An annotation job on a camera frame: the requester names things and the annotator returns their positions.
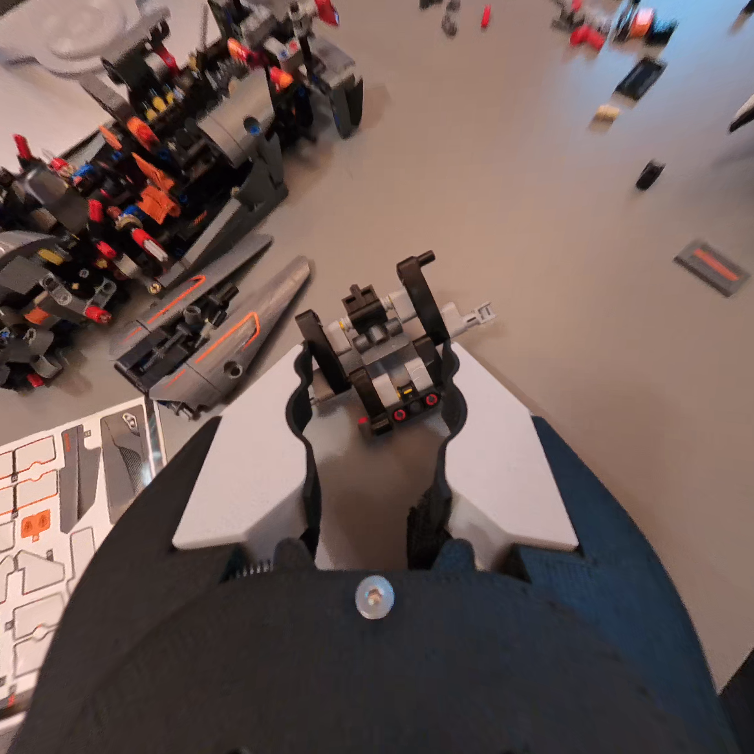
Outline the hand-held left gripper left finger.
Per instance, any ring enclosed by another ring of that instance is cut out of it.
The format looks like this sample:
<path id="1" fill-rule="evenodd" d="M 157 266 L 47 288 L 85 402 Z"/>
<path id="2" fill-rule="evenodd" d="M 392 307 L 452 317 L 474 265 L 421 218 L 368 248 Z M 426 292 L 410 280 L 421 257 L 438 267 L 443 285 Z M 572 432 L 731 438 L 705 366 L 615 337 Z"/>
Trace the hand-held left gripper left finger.
<path id="1" fill-rule="evenodd" d="M 181 551 L 237 544 L 251 561 L 272 560 L 298 539 L 317 554 L 322 493 L 313 448 L 313 356 L 297 344 L 220 414 L 220 422 L 177 525 Z"/>

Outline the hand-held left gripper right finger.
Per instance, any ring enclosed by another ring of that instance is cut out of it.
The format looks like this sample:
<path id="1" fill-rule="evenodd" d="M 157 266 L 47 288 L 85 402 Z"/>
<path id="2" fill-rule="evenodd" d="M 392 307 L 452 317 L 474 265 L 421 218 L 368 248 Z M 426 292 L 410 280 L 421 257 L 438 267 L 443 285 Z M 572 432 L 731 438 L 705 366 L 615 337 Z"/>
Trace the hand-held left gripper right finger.
<path id="1" fill-rule="evenodd" d="M 430 486 L 410 510 L 406 558 L 429 569 L 460 539 L 476 568 L 498 571 L 514 547 L 573 553 L 579 541 L 531 411 L 460 344 L 441 351 L 448 434 Z"/>

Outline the small black grey lego subassembly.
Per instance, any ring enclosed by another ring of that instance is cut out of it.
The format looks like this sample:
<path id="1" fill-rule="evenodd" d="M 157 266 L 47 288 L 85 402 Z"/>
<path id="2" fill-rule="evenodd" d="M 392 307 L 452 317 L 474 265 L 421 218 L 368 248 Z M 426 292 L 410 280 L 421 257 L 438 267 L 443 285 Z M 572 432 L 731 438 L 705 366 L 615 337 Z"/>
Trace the small black grey lego subassembly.
<path id="1" fill-rule="evenodd" d="M 437 303 L 424 268 L 429 250 L 397 263 L 398 290 L 380 296 L 373 286 L 351 286 L 344 316 L 323 324 L 311 309 L 296 324 L 313 359 L 314 404 L 354 391 L 364 434 L 388 434 L 438 409 L 447 391 L 443 347 L 461 334 L 492 322 L 490 302 L 462 314 L 454 302 Z"/>

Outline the black flat lego plate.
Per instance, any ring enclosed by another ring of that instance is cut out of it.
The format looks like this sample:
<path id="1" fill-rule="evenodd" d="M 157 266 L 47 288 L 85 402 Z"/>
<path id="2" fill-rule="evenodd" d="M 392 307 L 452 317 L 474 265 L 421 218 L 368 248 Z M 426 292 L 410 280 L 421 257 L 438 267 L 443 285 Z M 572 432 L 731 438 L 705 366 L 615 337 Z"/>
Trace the black flat lego plate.
<path id="1" fill-rule="evenodd" d="M 638 102 L 655 85 L 666 69 L 666 62 L 654 57 L 643 57 L 626 74 L 614 89 L 614 95 Z"/>

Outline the orange and black lego piece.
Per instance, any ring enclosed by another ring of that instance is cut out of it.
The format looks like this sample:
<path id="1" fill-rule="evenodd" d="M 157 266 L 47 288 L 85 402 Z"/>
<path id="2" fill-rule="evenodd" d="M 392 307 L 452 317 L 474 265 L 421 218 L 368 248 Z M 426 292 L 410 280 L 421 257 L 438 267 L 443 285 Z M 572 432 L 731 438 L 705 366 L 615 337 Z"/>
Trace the orange and black lego piece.
<path id="1" fill-rule="evenodd" d="M 613 44 L 624 44 L 639 40 L 649 47 L 664 47 L 678 28 L 675 19 L 659 17 L 652 7 L 641 5 L 640 1 L 628 2 L 620 12 L 610 41 Z"/>

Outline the grey lego tile red line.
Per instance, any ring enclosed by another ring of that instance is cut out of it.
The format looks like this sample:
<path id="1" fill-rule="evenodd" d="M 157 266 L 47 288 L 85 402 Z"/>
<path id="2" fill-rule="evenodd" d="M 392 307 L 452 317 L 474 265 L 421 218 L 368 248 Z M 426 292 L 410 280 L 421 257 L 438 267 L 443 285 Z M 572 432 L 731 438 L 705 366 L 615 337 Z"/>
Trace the grey lego tile red line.
<path id="1" fill-rule="evenodd" d="M 725 298 L 737 294 L 751 274 L 725 254 L 702 240 L 693 240 L 673 261 Z"/>

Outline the grey orange-striped lego wing panels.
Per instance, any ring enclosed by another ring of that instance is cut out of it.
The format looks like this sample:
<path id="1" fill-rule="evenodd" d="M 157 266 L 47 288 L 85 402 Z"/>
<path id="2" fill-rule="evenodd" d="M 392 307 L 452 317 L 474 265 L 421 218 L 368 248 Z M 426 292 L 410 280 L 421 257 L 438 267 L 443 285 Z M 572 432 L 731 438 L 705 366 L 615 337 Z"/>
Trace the grey orange-striped lego wing panels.
<path id="1" fill-rule="evenodd" d="M 250 232 L 112 336 L 115 370 L 144 396 L 196 419 L 240 384 L 311 267 L 296 256 L 259 286 L 249 265 L 272 244 Z"/>

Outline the large lego vehicle model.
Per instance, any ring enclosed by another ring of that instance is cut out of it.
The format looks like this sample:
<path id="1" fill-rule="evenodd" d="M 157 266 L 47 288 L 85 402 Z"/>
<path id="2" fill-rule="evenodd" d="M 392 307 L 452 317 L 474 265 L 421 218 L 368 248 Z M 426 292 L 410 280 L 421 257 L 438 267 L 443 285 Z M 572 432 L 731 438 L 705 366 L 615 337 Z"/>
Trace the large lego vehicle model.
<path id="1" fill-rule="evenodd" d="M 2 167 L 2 389 L 62 371 L 87 325 L 105 326 L 128 284 L 174 291 L 288 194 L 282 151 L 313 139 L 311 96 L 348 138 L 361 124 L 354 61 L 317 37 L 332 2 L 205 2 L 198 48 L 179 63 L 169 20 L 73 78 L 108 115 L 61 155 L 14 134 Z"/>

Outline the white sticker sheet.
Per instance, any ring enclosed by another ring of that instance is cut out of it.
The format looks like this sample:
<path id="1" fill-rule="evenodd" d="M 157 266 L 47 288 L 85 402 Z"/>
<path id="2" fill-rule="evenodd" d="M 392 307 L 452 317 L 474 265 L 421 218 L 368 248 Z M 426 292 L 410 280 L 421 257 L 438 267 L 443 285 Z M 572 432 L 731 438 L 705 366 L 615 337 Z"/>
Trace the white sticker sheet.
<path id="1" fill-rule="evenodd" d="M 164 465 L 158 408 L 143 397 L 2 446 L 2 729 L 29 708 L 95 552 Z"/>

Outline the white paper sheet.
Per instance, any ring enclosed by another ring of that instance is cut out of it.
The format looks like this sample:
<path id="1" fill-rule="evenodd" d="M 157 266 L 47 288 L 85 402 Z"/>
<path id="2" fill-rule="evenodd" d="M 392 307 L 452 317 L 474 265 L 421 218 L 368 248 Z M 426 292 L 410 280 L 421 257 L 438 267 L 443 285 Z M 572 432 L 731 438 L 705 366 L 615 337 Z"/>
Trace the white paper sheet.
<path id="1" fill-rule="evenodd" d="M 1 69 L 1 164 L 17 168 L 14 134 L 37 156 L 60 154 L 94 132 L 108 115 L 75 79 L 37 66 Z"/>

